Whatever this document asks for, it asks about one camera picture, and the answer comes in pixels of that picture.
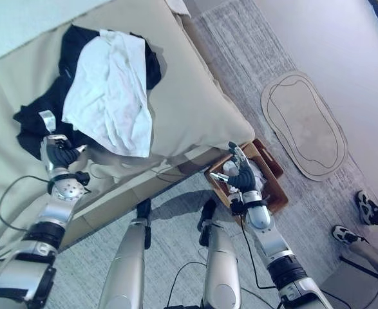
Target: brown basket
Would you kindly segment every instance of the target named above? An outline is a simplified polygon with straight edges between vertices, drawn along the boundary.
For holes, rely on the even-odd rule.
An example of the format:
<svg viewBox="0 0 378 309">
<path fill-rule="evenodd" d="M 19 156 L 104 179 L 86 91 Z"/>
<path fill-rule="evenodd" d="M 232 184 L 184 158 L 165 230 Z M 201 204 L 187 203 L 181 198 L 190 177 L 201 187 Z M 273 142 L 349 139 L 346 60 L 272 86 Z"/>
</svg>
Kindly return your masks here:
<svg viewBox="0 0 378 309">
<path fill-rule="evenodd" d="M 260 152 L 256 149 L 255 145 L 259 148 L 264 150 L 263 156 L 260 155 Z M 277 177 L 280 177 L 283 174 L 283 169 L 280 165 L 273 159 L 272 155 L 266 150 L 265 146 L 259 141 L 254 140 L 252 143 L 245 144 L 241 146 L 241 149 L 245 153 L 248 159 L 251 159 L 256 165 L 259 167 L 260 171 L 263 173 L 264 177 L 266 178 L 266 184 L 263 188 L 262 195 L 263 198 L 269 196 L 268 200 L 268 208 L 271 212 L 275 213 L 280 209 L 286 206 L 288 199 L 280 187 L 274 173 L 276 173 Z M 210 177 L 210 173 L 222 173 L 223 172 L 223 164 L 232 158 L 232 155 L 226 156 L 225 158 L 221 159 L 219 162 L 215 163 L 212 167 L 210 167 L 206 172 L 205 176 L 207 180 L 211 183 L 213 190 L 221 199 L 223 204 L 227 207 L 230 207 L 230 201 L 228 199 L 229 190 L 225 183 L 218 182 Z M 266 163 L 265 159 L 268 160 L 269 166 L 272 167 L 272 170 L 269 168 L 268 164 Z"/>
</svg>

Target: beige mattress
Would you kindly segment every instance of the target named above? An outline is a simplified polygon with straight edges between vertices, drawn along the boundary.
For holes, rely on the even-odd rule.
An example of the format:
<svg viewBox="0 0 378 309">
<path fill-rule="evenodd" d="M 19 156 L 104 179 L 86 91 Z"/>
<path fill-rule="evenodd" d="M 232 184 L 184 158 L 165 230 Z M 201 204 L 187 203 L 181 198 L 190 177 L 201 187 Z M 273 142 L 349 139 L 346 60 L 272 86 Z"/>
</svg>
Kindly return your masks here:
<svg viewBox="0 0 378 309">
<path fill-rule="evenodd" d="M 225 149 L 229 140 L 240 144 L 254 138 L 253 128 L 216 85 L 164 0 L 112 1 L 72 23 L 143 35 L 158 55 L 163 78 L 147 98 L 153 119 L 151 156 L 147 160 L 89 149 L 71 166 L 73 170 L 92 169 L 95 176 L 88 186 L 93 192 L 81 201 L 65 245 L 165 189 L 169 182 L 156 177 L 163 168 L 179 165 L 180 170 L 174 169 L 179 173 L 188 162 L 205 165 L 221 155 L 217 149 Z M 44 33 L 0 59 L 0 197 L 20 176 L 46 177 L 42 163 L 17 143 L 19 124 L 12 116 L 21 105 L 42 95 L 57 76 L 61 37 L 69 25 Z M 93 164 L 90 158 L 100 164 Z M 9 192 L 3 204 L 4 217 L 24 225 L 41 206 L 38 200 L 33 201 L 44 193 L 43 183 L 23 180 Z M 16 237 L 0 222 L 1 246 Z"/>
</svg>

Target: robotic hand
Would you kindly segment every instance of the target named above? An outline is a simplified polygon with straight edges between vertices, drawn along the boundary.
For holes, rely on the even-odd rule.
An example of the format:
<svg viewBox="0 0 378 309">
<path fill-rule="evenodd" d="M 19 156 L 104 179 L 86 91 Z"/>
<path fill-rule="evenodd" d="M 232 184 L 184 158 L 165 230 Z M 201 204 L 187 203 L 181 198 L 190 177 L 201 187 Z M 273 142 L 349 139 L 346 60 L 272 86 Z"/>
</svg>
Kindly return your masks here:
<svg viewBox="0 0 378 309">
<path fill-rule="evenodd" d="M 236 164 L 239 175 L 227 176 L 221 173 L 210 173 L 215 180 L 228 183 L 239 189 L 238 193 L 230 195 L 231 211 L 234 215 L 246 215 L 248 209 L 249 217 L 258 228 L 265 228 L 270 225 L 267 202 L 263 200 L 261 192 L 256 188 L 256 180 L 249 160 L 239 146 L 229 142 L 229 151 L 233 155 L 232 161 Z"/>
<path fill-rule="evenodd" d="M 0 308 L 42 308 L 53 285 L 53 263 L 75 204 L 85 194 L 88 173 L 71 173 L 85 146 L 72 148 L 64 135 L 48 135 L 41 157 L 48 177 L 50 199 L 35 222 L 0 264 Z"/>
<path fill-rule="evenodd" d="M 256 248 L 279 291 L 283 306 L 332 308 L 277 230 L 274 218 L 267 209 L 267 202 L 256 190 L 256 181 L 245 154 L 233 142 L 229 142 L 229 151 L 233 154 L 232 161 L 238 167 L 239 175 L 211 173 L 210 176 L 240 190 L 237 197 L 232 196 L 231 211 L 234 215 L 245 215 L 246 229 L 255 236 Z"/>
</svg>

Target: shoe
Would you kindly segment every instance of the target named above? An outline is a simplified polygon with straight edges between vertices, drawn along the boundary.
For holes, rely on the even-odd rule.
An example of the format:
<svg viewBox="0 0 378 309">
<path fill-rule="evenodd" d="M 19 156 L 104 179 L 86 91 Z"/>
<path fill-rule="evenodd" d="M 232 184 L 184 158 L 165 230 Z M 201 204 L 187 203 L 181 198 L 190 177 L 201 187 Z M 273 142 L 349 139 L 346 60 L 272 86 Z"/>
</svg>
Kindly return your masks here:
<svg viewBox="0 0 378 309">
<path fill-rule="evenodd" d="M 341 243 L 346 243 L 347 245 L 350 245 L 355 241 L 368 242 L 365 237 L 353 233 L 351 230 L 348 230 L 342 225 L 335 225 L 332 228 L 332 236 L 334 239 L 340 241 Z"/>
<path fill-rule="evenodd" d="M 378 205 L 376 205 L 365 190 L 355 195 L 355 203 L 359 209 L 361 222 L 367 225 L 378 225 Z"/>
</svg>

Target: carpet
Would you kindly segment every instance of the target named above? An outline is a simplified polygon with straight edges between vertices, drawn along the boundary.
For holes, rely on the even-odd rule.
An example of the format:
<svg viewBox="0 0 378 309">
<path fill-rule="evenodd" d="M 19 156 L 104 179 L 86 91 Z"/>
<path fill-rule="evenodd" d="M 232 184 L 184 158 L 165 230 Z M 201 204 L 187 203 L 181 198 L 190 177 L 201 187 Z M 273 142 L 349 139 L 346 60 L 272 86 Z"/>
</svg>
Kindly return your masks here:
<svg viewBox="0 0 378 309">
<path fill-rule="evenodd" d="M 228 1 L 199 15 L 193 23 L 210 54 L 209 65 L 219 76 L 225 92 L 285 171 L 279 182 L 289 205 L 276 214 L 276 225 L 306 271 L 320 284 L 336 269 L 337 257 L 345 249 L 330 237 L 331 226 L 343 224 L 354 232 L 366 233 L 366 228 L 359 224 L 352 196 L 359 188 L 368 186 L 350 156 L 329 179 L 323 182 L 307 179 L 267 124 L 260 106 L 261 92 L 271 80 L 296 67 L 252 0 Z M 145 252 L 144 308 L 163 308 L 178 269 L 189 261 L 202 261 L 200 255 L 207 255 L 198 244 L 196 224 L 202 205 L 210 197 L 216 198 L 210 189 L 203 174 L 198 173 L 153 198 L 152 244 Z M 57 275 L 47 308 L 97 307 L 109 264 L 132 218 L 134 212 L 57 258 Z M 216 219 L 225 227 L 237 250 L 241 285 L 276 307 L 277 291 L 261 292 L 255 287 L 241 229 L 221 203 Z M 260 284 L 271 284 L 253 246 L 252 249 Z M 183 270 L 171 305 L 199 304 L 204 274 L 201 265 Z M 242 304 L 242 308 L 268 308 L 243 291 Z"/>
</svg>

